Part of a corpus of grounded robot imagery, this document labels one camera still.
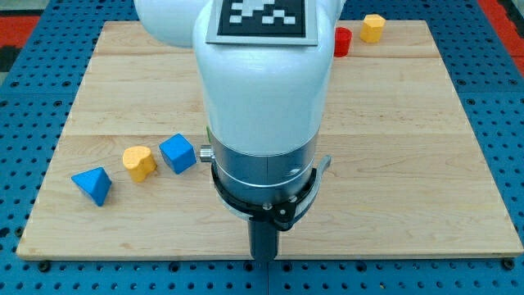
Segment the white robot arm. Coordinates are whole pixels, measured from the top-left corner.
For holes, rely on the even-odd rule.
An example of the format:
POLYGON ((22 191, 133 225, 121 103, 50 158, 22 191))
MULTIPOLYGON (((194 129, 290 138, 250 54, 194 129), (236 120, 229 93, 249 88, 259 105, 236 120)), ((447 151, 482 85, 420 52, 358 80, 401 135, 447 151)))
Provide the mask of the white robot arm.
POLYGON ((343 2, 136 0, 144 29, 196 55, 222 198, 290 229, 318 192, 316 137, 343 2))

